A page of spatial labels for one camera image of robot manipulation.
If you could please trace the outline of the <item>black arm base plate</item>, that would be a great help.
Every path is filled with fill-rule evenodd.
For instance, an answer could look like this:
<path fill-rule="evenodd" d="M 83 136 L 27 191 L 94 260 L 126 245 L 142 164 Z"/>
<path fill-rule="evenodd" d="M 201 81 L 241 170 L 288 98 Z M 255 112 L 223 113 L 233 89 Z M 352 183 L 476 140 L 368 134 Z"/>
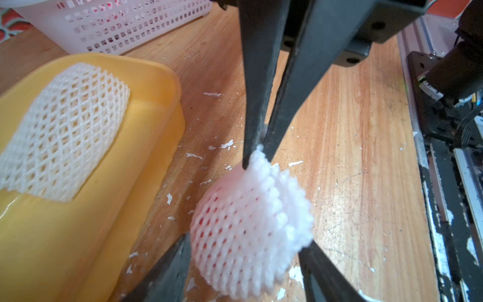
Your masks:
<path fill-rule="evenodd" d="M 472 105 L 450 108 L 420 88 L 424 75 L 440 60 L 416 51 L 407 56 L 436 285 L 440 301 L 482 301 L 482 117 L 467 127 L 469 144 L 456 148 L 457 126 Z"/>

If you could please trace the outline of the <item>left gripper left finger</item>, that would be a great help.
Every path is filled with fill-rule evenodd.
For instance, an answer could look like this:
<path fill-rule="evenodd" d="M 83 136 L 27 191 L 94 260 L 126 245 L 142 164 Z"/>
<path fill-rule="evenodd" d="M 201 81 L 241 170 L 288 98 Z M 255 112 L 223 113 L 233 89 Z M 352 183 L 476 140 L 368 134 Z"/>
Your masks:
<path fill-rule="evenodd" d="M 191 262 L 190 234 L 181 235 L 123 301 L 173 301 L 184 299 Z"/>

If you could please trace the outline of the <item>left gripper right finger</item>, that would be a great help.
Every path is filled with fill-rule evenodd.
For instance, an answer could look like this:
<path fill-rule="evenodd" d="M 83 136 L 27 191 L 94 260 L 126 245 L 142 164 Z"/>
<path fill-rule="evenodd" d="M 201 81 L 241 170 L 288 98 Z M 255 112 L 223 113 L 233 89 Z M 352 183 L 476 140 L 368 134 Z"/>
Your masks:
<path fill-rule="evenodd" d="M 364 301 L 315 241 L 298 257 L 307 301 Z"/>

